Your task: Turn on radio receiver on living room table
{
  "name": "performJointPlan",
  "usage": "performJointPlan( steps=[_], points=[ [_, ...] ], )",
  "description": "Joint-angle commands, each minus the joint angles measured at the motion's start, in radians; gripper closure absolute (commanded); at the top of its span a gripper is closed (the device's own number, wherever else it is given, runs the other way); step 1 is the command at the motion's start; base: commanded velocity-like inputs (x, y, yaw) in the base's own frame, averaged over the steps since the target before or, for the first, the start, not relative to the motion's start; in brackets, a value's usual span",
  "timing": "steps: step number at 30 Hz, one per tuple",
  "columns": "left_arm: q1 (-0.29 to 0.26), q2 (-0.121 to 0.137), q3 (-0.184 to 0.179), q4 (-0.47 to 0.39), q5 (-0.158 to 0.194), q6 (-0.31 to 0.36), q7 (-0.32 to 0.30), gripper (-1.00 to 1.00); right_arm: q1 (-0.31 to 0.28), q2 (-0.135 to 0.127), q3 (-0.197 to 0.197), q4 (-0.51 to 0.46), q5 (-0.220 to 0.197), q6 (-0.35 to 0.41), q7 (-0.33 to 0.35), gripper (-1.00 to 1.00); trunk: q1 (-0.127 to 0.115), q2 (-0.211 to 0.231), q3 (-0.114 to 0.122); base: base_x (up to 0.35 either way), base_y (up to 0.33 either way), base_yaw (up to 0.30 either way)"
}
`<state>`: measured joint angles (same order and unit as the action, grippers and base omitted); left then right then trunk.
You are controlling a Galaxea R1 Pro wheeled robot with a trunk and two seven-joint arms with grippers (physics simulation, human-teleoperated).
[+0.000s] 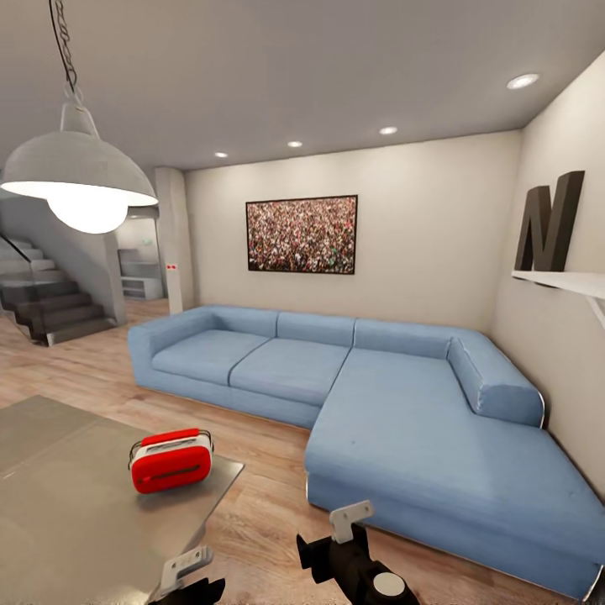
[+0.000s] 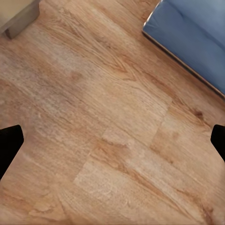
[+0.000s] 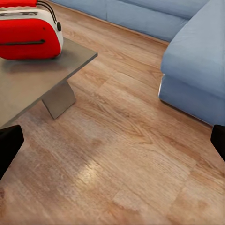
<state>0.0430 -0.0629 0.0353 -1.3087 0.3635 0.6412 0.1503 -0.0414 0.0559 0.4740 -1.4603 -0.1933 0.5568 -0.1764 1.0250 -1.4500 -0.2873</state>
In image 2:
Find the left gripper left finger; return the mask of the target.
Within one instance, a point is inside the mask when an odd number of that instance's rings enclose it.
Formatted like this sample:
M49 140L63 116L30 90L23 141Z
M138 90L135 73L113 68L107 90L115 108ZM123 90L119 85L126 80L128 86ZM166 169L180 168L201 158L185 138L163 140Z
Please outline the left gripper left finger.
M20 125L0 130L0 180L23 143L24 137Z

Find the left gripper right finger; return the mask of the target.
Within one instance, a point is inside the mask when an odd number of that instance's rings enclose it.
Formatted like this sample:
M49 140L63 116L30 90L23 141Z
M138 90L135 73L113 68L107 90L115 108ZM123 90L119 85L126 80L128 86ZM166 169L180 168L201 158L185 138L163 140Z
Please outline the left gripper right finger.
M212 134L211 142L225 161L225 127L221 125L215 125Z

